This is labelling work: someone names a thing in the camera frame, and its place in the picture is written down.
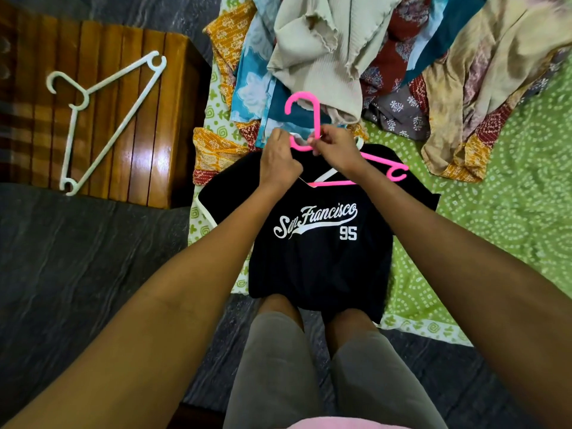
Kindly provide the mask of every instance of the gray tile floor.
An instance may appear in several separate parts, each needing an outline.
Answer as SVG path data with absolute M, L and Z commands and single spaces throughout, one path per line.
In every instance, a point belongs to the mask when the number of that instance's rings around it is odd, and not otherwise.
M 219 1 L 14 0 L 52 15 L 182 32 L 209 62 L 201 30 L 217 15 Z M 156 210 L 0 184 L 0 425 L 186 245 L 188 216 L 188 208 Z M 255 306 L 247 297 L 229 298 L 185 402 L 225 410 Z M 324 326 L 317 313 L 303 318 L 332 412 Z M 451 428 L 536 427 L 476 350 L 396 331 L 387 336 Z

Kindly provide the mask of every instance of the pink plastic hanger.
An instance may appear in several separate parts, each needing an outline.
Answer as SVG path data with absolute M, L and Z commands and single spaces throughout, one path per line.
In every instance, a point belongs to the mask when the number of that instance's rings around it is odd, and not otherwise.
M 292 112 L 292 104 L 297 100 L 309 100 L 312 102 L 312 106 L 314 109 L 314 135 L 315 138 L 320 137 L 320 101 L 317 97 L 311 94 L 309 91 L 297 91 L 296 93 L 292 93 L 292 95 L 286 100 L 286 105 L 284 106 L 284 112 L 286 114 L 290 114 Z M 294 136 L 290 136 L 290 147 L 300 151 L 300 152 L 309 152 L 313 149 L 312 146 L 299 146 L 294 140 Z M 380 162 L 381 164 L 386 164 L 390 166 L 390 169 L 387 171 L 386 176 L 392 182 L 399 182 L 404 180 L 407 177 L 407 174 L 404 173 L 400 176 L 393 176 L 393 172 L 396 170 L 403 170 L 408 171 L 409 167 L 401 162 L 395 162 L 390 159 L 376 157 L 375 155 L 370 155 L 369 153 L 360 152 L 361 156 L 369 159 L 370 161 Z M 336 186 L 336 185 L 355 185 L 352 181 L 335 181 L 335 182 L 309 182 L 309 186 L 317 187 L 317 186 Z

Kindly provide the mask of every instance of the hand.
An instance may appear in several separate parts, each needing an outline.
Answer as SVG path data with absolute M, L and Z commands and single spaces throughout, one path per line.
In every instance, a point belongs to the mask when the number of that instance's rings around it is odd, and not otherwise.
M 345 128 L 323 125 L 321 137 L 310 136 L 308 143 L 314 148 L 314 155 L 321 154 L 333 168 L 354 182 L 368 165 L 356 147 L 354 136 Z
M 292 158 L 290 134 L 275 128 L 262 151 L 260 187 L 269 187 L 280 197 L 302 174 L 302 164 Z

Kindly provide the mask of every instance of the pile of clothes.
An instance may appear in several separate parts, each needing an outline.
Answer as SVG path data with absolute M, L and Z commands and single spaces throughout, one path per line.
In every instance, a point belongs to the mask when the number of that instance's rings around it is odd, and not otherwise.
M 518 103 L 545 87 L 572 46 L 565 0 L 247 0 L 205 28 L 221 93 L 246 146 L 195 131 L 204 185 L 280 127 L 322 123 L 367 140 L 361 117 L 424 142 L 430 172 L 479 182 Z

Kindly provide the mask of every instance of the left arm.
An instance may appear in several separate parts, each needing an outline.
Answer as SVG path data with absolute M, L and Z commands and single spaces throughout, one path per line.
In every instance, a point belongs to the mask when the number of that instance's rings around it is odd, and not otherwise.
M 166 427 L 193 379 L 256 235 L 302 172 L 275 129 L 260 185 L 125 303 L 76 361 L 4 427 Z

